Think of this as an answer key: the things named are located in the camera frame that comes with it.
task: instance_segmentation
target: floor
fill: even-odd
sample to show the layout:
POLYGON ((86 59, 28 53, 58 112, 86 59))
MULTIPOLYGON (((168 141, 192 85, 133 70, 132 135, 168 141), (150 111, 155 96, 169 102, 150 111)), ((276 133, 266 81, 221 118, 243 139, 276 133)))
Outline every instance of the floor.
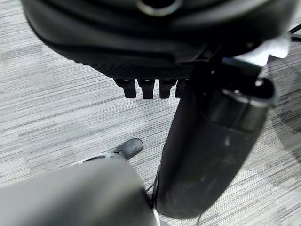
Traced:
MULTIPOLYGON (((125 99, 112 79, 47 48, 19 1, 0 0, 0 185, 112 150, 133 137, 130 161, 145 186, 155 177, 178 99, 125 99)), ((301 225, 301 45, 265 68, 281 98, 230 187, 201 218, 204 226, 301 225)), ((196 219, 164 218, 172 226, 196 219)))

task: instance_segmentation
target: person's foot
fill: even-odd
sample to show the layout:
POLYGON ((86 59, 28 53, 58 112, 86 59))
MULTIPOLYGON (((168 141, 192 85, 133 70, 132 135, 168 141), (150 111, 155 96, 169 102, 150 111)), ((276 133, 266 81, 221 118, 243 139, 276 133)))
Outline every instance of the person's foot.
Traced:
POLYGON ((119 145, 113 153, 119 154, 126 160, 133 158, 143 149, 143 142, 138 138, 130 139, 119 145))
POLYGON ((101 153, 89 158, 85 158, 76 162, 74 165, 82 164, 87 161, 96 159, 125 159, 129 160, 136 156, 143 149, 143 142, 138 138, 130 139, 119 145, 114 151, 110 153, 101 153))

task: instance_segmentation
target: gray fabric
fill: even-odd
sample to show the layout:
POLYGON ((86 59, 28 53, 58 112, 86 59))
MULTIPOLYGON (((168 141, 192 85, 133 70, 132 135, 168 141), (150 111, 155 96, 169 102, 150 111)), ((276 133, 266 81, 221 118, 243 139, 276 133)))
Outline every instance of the gray fabric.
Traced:
MULTIPOLYGON (((138 137, 130 164, 153 182, 178 99, 125 99, 112 79, 69 61, 31 32, 16 0, 0 0, 0 181, 25 180, 113 150, 138 137)), ((281 98, 235 180, 200 225, 298 226, 301 223, 301 46, 271 66, 281 98)), ((267 68, 263 76, 268 76, 267 68)), ((162 218, 171 226, 196 219, 162 218)))
POLYGON ((157 226, 142 188, 124 159, 61 168, 0 189, 0 225, 157 226))

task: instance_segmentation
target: black cable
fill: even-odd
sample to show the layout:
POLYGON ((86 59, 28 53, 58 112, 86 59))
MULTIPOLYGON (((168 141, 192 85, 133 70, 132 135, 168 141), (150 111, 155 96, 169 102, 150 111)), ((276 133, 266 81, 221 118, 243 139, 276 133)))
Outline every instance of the black cable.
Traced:
POLYGON ((301 42, 300 34, 292 34, 292 42, 301 42))
POLYGON ((199 215, 199 217, 198 217, 198 220, 197 220, 197 226, 200 226, 200 225, 199 225, 199 221, 201 220, 201 217, 202 217, 202 214, 199 215))
POLYGON ((294 34, 294 33, 296 33, 299 30, 301 30, 301 24, 299 24, 298 26, 295 26, 293 29, 291 29, 290 33, 294 34))
POLYGON ((146 189, 146 192, 148 192, 152 187, 154 187, 154 184, 152 184, 148 189, 146 189))

